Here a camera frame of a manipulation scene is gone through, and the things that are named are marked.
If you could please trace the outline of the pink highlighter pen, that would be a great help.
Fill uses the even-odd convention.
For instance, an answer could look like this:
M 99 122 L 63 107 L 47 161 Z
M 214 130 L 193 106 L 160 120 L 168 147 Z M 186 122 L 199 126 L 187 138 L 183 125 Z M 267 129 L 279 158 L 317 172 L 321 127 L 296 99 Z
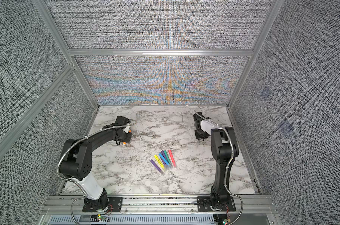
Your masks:
M 171 158 L 171 161 L 172 161 L 172 164 L 173 164 L 174 168 L 176 168 L 176 162 L 175 162 L 175 159 L 174 159 L 172 151 L 168 150 L 168 153 L 170 155 L 170 158 Z

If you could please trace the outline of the blue highlighter pen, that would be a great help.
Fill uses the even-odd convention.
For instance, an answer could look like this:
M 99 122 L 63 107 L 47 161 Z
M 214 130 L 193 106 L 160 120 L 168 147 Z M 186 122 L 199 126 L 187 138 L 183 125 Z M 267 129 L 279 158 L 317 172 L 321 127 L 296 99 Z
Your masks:
M 160 159 L 163 162 L 164 166 L 166 168 L 170 168 L 171 166 L 169 165 L 169 163 L 167 162 L 167 160 L 165 159 L 165 157 L 162 155 L 162 153 L 159 153 Z

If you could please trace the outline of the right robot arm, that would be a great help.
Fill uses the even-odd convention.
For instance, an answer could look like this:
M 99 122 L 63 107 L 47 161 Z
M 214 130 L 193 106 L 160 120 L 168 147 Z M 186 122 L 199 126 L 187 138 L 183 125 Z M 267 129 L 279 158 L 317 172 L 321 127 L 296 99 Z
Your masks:
M 195 137 L 197 140 L 210 138 L 211 154 L 216 162 L 215 180 L 211 187 L 209 200 L 201 200 L 206 210 L 234 212 L 236 207 L 229 193 L 230 173 L 239 149 L 235 130 L 232 126 L 221 126 L 201 112 L 193 115 Z

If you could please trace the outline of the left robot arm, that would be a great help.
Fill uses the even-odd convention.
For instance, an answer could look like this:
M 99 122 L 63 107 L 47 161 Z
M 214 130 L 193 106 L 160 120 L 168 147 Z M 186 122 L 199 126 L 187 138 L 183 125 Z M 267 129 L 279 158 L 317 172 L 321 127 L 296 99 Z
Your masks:
M 84 138 L 65 142 L 57 174 L 60 179 L 75 184 L 83 192 L 83 212 L 104 212 L 110 207 L 106 190 L 92 174 L 92 153 L 110 141 L 115 141 L 117 145 L 129 143 L 131 137 L 129 126 L 111 124 Z

